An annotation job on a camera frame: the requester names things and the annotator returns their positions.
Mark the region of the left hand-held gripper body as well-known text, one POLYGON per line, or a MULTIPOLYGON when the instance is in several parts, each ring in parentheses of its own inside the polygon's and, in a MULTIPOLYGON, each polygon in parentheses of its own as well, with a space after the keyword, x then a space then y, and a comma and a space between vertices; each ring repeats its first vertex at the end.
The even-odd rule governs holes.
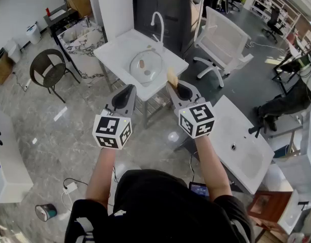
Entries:
POLYGON ((99 147, 121 150, 132 135, 131 119, 103 109, 95 116, 92 135, 99 147))

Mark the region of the large black machine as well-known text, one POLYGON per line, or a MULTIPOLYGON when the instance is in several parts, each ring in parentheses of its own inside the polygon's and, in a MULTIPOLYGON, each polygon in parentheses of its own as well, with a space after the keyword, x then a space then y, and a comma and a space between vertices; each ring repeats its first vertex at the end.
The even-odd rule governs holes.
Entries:
POLYGON ((202 0, 133 0, 134 28, 150 38, 161 38, 161 22, 154 12, 159 12, 164 22, 164 47, 183 57, 193 43, 202 0))

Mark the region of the white cabinet washbasin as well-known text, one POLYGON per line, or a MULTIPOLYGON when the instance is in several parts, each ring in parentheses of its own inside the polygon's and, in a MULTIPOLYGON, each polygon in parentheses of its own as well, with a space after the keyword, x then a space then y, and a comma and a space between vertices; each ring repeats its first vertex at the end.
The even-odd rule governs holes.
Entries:
POLYGON ((299 152, 275 159, 286 180, 298 193, 311 194, 311 112, 303 118, 299 152))

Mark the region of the small monitor screen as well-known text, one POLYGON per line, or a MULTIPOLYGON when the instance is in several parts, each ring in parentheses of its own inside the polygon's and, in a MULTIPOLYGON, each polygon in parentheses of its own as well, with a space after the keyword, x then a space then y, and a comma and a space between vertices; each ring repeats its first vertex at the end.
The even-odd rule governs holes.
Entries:
POLYGON ((189 182, 188 187, 192 192, 196 193, 202 198, 209 200, 209 191, 205 184, 197 182, 189 182))

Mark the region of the white mesh office chair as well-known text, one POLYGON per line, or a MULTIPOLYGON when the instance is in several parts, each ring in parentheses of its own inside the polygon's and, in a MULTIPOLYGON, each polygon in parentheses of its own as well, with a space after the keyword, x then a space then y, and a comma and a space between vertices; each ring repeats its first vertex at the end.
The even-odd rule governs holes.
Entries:
POLYGON ((231 20, 216 10, 206 7, 206 24, 200 35, 195 39, 196 48, 201 48, 208 60, 194 57, 194 62, 202 62, 207 68, 197 75, 201 79, 205 74, 213 71, 219 86, 224 87, 222 75, 229 76, 233 70, 242 69, 252 59, 253 55, 242 54, 250 37, 231 20))

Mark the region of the wooden cabinet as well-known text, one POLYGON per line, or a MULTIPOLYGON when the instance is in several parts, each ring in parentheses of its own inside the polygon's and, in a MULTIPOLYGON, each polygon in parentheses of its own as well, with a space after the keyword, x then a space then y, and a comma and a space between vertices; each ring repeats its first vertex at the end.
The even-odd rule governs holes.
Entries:
POLYGON ((281 217, 291 199, 292 192, 257 191, 247 208, 250 218, 256 225, 278 233, 286 234, 281 217))

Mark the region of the dark wicker chair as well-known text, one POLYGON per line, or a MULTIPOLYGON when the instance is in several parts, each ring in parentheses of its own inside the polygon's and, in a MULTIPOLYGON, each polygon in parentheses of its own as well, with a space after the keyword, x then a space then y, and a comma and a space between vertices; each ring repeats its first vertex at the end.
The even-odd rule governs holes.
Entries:
POLYGON ((65 100, 55 91, 55 85, 65 76, 70 73, 72 77, 80 83, 80 81, 75 77, 75 75, 66 67, 66 63, 62 53, 56 49, 46 49, 40 52, 32 61, 29 75, 31 81, 43 88, 51 91, 63 102, 65 100), (61 60, 61 63, 54 64, 50 59, 50 56, 56 56, 61 60))

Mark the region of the person's left forearm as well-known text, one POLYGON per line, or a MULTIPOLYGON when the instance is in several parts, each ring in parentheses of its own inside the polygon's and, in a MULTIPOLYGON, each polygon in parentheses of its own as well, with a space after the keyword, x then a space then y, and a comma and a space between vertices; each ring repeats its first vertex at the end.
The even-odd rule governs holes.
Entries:
POLYGON ((111 188, 111 179, 116 150, 103 148, 86 190, 86 199, 102 204, 106 209, 111 188))

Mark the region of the person's right forearm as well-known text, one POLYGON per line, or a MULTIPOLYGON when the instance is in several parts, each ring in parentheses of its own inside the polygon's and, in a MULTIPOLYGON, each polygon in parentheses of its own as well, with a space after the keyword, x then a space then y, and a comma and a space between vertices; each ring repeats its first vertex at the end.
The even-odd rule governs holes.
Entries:
POLYGON ((200 166, 209 198, 214 201, 222 195, 232 195, 227 173, 207 135, 195 138, 200 166))

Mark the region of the white storage box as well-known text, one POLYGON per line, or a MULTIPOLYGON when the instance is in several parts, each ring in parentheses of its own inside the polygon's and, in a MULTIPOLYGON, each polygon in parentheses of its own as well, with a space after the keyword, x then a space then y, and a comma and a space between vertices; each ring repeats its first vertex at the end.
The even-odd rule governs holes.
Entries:
POLYGON ((8 57, 13 60, 14 63, 18 63, 21 60, 21 50, 13 39, 5 44, 4 49, 7 52, 8 57))

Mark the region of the white power adapter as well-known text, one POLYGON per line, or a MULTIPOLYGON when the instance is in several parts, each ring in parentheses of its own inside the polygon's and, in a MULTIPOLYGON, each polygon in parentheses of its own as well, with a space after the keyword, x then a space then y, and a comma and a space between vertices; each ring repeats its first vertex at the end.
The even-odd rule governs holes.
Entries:
POLYGON ((75 190, 77 190, 77 188, 78 188, 77 184, 75 182, 71 182, 70 184, 63 186, 63 192, 64 194, 70 194, 75 190))

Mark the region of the black faucet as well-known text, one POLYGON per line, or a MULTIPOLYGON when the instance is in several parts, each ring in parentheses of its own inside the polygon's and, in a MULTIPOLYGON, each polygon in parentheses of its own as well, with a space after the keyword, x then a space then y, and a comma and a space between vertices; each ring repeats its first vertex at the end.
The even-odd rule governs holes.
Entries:
POLYGON ((263 127, 263 125, 257 125, 257 126, 254 126, 252 128, 249 128, 248 133, 249 134, 255 134, 255 138, 258 138, 262 127, 263 127))

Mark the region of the white curved faucet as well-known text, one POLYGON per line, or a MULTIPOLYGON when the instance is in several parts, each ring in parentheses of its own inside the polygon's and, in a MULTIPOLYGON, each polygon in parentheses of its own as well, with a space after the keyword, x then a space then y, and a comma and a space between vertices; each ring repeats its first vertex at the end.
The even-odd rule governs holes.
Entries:
POLYGON ((151 20, 151 26, 154 26, 155 25, 155 17, 158 16, 159 17, 159 20, 160 20, 160 24, 161 24, 161 34, 160 34, 160 39, 158 39, 156 37, 155 34, 153 34, 153 38, 155 39, 156 41, 156 48, 158 50, 158 52, 160 54, 163 54, 164 53, 164 50, 165 50, 165 47, 164 47, 164 21, 163 21, 163 18, 161 16, 161 14, 157 11, 155 11, 152 15, 152 20, 151 20))

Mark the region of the small white washbasin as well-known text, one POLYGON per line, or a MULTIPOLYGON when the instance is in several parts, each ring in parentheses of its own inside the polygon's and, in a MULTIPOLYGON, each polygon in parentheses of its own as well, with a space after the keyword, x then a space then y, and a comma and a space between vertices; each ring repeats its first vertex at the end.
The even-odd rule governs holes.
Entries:
POLYGON ((293 190, 277 224, 287 235, 290 235, 301 213, 309 209, 311 209, 311 202, 303 200, 297 190, 293 190))

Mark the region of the small cardboard box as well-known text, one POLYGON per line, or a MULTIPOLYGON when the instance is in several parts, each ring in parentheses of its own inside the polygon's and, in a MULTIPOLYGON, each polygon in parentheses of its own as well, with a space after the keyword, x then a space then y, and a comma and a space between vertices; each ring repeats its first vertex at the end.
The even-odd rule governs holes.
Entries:
POLYGON ((0 58, 0 85, 2 85, 8 76, 12 73, 14 62, 8 57, 8 53, 4 54, 0 58))

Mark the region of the white sink with drainboard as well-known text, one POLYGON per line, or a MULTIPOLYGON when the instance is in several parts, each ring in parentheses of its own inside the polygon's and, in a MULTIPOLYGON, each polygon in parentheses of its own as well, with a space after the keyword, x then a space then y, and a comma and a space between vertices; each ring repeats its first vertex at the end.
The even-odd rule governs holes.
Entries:
MULTIPOLYGON (((156 41, 148 38, 135 29, 131 29, 114 40, 95 49, 94 54, 99 61, 103 62, 106 67, 112 69, 113 72, 119 74, 121 70, 124 70, 130 74, 129 67, 132 59, 142 51, 151 50, 151 48, 147 48, 148 45, 151 45, 152 48, 156 49, 155 52, 160 54, 156 48, 156 41)), ((164 53, 160 54, 160 56, 163 60, 163 70, 149 85, 153 82, 158 83, 162 77, 165 77, 167 80, 167 71, 170 67, 174 69, 176 75, 180 75, 188 68, 188 63, 186 61, 166 48, 164 53)))

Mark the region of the large cardboard box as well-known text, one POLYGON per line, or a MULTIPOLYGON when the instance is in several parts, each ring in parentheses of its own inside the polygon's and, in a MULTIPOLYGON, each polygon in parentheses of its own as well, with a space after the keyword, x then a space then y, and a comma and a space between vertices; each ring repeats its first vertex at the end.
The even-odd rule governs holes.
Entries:
POLYGON ((90 0, 66 0, 67 4, 74 10, 78 11, 80 17, 90 16, 92 8, 90 0))

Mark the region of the white trash bin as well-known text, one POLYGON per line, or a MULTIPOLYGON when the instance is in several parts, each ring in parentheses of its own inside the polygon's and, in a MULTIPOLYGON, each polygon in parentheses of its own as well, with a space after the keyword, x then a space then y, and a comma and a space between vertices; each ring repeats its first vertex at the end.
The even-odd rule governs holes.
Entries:
POLYGON ((42 36, 41 36, 40 30, 39 30, 37 24, 33 24, 27 28, 26 37, 29 39, 29 41, 33 45, 36 45, 40 42, 42 36))

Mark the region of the glass lid with wooden handle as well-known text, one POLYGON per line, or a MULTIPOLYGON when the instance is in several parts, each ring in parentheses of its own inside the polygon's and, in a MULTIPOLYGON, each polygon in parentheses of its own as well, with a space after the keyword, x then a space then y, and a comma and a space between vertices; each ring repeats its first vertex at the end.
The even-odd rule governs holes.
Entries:
POLYGON ((129 73, 143 86, 148 86, 163 70, 160 54, 153 50, 138 53, 131 61, 129 73))

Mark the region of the long white counter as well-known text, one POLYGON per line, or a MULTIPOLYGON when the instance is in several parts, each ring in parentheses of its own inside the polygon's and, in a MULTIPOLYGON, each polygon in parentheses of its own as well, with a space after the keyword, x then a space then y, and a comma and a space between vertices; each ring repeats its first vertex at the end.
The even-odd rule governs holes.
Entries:
POLYGON ((12 120, 0 111, 0 204, 20 203, 32 186, 12 120))

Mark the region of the dark table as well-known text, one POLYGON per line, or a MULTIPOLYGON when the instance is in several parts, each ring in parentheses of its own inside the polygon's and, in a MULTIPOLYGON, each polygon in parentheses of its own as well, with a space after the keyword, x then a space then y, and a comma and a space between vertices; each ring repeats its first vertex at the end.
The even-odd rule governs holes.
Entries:
POLYGON ((62 29, 67 24, 79 19, 78 11, 68 8, 67 5, 62 5, 50 13, 50 16, 47 14, 44 15, 44 20, 51 36, 56 34, 59 29, 62 29))

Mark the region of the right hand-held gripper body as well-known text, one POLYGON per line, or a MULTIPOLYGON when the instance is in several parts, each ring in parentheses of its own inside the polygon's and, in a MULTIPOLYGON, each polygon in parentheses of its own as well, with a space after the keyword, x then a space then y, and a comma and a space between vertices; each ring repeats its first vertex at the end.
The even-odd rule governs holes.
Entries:
POLYGON ((208 135, 214 126, 215 114, 211 102, 198 98, 178 111, 179 126, 193 139, 208 135))

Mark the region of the marble pattern counter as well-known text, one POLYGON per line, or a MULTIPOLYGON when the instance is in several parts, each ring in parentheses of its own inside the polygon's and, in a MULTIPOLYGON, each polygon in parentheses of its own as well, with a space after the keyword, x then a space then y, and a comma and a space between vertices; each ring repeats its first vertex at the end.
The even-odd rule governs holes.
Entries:
POLYGON ((88 87, 102 79, 103 73, 94 50, 105 44, 102 28, 81 21, 58 35, 59 41, 70 56, 81 78, 88 87))

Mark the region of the beige sponge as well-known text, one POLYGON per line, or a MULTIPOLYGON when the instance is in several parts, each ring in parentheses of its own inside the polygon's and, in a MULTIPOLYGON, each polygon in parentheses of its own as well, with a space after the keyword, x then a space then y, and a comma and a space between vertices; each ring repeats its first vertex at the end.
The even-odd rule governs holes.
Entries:
POLYGON ((167 80, 170 83, 170 85, 173 87, 173 89, 177 89, 178 87, 178 76, 175 74, 173 68, 168 68, 167 71, 167 80))

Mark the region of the metal sink stand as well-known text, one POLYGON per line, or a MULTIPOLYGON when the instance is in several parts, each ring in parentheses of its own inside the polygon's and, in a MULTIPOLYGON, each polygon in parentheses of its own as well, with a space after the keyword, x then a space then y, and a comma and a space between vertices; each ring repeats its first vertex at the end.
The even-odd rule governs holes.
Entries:
POLYGON ((145 87, 132 78, 126 71, 121 70, 117 74, 112 69, 106 67, 103 62, 99 61, 99 64, 111 92, 114 89, 124 87, 124 85, 132 84, 136 87, 137 110, 142 114, 144 128, 148 128, 149 122, 153 117, 172 106, 169 94, 165 92, 167 82, 165 77, 162 77, 158 83, 153 82, 151 85, 145 87))

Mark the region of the white rectangular washbasin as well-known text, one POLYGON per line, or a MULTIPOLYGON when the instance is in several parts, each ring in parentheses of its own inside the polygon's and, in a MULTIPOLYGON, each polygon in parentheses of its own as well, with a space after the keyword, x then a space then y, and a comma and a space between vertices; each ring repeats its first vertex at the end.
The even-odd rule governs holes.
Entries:
POLYGON ((230 180, 248 194, 255 194, 273 159, 274 152, 262 135, 255 137, 254 126, 225 96, 213 106, 216 120, 208 137, 230 180))

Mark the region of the person's black shirt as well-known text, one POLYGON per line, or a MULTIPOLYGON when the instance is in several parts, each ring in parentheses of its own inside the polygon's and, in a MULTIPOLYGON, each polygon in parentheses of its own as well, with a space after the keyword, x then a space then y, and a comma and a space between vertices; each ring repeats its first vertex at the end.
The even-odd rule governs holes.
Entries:
POLYGON ((254 243, 253 226, 234 196, 209 201, 157 170, 125 172, 113 213, 100 203, 74 202, 64 243, 254 243))

